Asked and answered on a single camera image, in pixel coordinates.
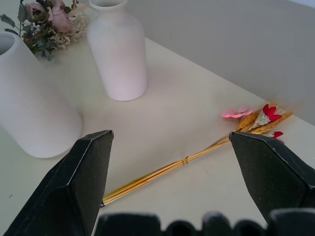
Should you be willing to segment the white ceramic bottle vase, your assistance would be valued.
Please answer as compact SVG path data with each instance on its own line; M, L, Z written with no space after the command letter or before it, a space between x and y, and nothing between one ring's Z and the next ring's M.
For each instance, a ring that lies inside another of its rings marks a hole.
M144 30L126 12L127 2L89 0L97 17L87 28L87 41L104 89L117 101L134 100L147 88Z

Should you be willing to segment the large white ceramic vase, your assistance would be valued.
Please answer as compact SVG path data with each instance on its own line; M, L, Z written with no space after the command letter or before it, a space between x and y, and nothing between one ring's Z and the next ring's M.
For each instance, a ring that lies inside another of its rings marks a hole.
M50 158L79 139L82 121L21 38L0 31L0 126L29 155Z

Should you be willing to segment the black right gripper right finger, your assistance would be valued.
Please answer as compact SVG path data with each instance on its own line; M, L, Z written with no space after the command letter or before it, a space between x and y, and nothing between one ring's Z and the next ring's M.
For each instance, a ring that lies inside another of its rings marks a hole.
M315 169L281 141L231 132L247 190L266 222L315 224Z

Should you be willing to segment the dried wheat and red flower bouquet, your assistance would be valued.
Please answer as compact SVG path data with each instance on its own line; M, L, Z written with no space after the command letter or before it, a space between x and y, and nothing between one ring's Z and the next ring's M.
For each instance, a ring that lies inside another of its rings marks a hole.
M263 135L278 140L279 137L283 135L283 133L276 131L275 129L290 119L293 114L293 109L280 106L277 103L266 103L257 110L247 109L244 112L237 111L237 114L235 115L225 114L223 117L238 120L238 125L234 129L235 131ZM217 150L218 148L223 147L229 143L229 135L226 134L202 151L199 151L191 156L187 156L184 159L170 163L138 179L135 179L132 182L125 184L108 194L105 194L102 197L100 207L103 208L105 205L153 182L170 171L181 166L186 166L191 161L214 150Z

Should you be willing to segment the pink rose bouquet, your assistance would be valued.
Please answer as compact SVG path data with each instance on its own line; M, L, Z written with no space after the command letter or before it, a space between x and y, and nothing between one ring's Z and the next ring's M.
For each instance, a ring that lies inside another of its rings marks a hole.
M18 23L6 14L0 15L0 22L10 25L4 30L19 36L34 55L51 61L54 50L65 49L86 35L89 21L84 11L88 3L71 0L67 6L64 0L20 0Z

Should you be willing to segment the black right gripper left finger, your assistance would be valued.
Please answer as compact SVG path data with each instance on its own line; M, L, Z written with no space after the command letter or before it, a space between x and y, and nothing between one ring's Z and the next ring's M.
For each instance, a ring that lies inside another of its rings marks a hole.
M86 135L43 178L3 236L91 236L114 133Z

